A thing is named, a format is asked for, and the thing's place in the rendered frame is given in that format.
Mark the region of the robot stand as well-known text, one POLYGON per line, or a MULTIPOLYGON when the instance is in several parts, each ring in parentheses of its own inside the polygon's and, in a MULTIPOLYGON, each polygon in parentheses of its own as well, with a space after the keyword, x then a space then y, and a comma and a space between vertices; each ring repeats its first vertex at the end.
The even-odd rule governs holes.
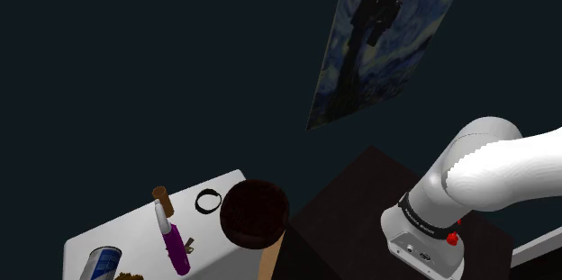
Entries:
POLYGON ((380 226, 419 179, 367 148, 290 220, 272 280, 429 280, 389 252, 380 226))

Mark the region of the dark brown round bowl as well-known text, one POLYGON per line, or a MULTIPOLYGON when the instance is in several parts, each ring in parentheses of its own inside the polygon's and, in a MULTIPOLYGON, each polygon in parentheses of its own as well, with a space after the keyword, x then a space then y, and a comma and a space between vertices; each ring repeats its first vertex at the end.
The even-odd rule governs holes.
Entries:
POLYGON ((286 230, 289 202, 277 185, 246 179, 225 195, 220 224, 225 237, 248 249, 264 249, 276 243, 286 230))

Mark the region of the brown cylinder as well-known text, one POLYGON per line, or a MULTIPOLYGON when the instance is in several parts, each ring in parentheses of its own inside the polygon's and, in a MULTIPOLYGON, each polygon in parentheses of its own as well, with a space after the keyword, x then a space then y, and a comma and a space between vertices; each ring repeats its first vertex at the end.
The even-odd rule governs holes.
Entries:
POLYGON ((167 218, 170 218, 174 214, 174 207, 169 199, 169 195, 165 186, 157 186, 152 190, 152 196, 155 200, 158 200, 162 205, 164 213, 167 218))

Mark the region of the purple and white pen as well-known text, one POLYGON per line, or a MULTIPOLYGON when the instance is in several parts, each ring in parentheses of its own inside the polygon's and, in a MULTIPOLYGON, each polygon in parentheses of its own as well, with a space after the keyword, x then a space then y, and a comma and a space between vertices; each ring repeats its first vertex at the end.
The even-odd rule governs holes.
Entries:
POLYGON ((179 275, 187 275, 191 267, 179 230, 176 225, 169 222, 160 200, 155 200, 154 204, 159 230, 165 242, 171 264, 179 275))

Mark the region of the white table with wooden leg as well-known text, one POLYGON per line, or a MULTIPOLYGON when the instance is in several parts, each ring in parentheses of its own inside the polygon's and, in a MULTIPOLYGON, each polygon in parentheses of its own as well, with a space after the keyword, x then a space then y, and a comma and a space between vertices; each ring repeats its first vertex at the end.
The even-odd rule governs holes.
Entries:
POLYGON ((142 207, 68 239, 61 279, 78 280, 90 252, 109 245, 122 251, 116 272, 142 275, 144 280, 272 280, 280 242, 264 250, 238 247, 224 236, 217 211, 201 214, 195 208, 195 203, 205 209, 218 203, 216 196, 197 196, 205 188, 225 196, 244 179, 241 171, 233 170, 170 196, 175 209, 170 221, 183 240, 195 240, 187 275, 178 275, 172 267, 150 197, 142 207))

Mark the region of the blue and silver can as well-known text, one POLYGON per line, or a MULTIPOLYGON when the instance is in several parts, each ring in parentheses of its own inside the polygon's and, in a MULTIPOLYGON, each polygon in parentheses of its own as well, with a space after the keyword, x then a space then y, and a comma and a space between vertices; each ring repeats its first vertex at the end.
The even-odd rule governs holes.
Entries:
POLYGON ((113 246, 94 249, 79 280, 114 280, 121 257, 122 251, 113 246))

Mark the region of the blue swirly night-sky wall picture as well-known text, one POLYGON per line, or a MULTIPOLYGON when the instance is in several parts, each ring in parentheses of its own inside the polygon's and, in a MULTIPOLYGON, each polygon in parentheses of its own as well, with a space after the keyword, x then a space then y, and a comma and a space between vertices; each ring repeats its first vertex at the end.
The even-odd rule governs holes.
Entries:
POLYGON ((306 123, 309 130, 399 95, 421 62, 453 0, 403 0, 375 46, 350 45, 361 0, 338 0, 306 123))

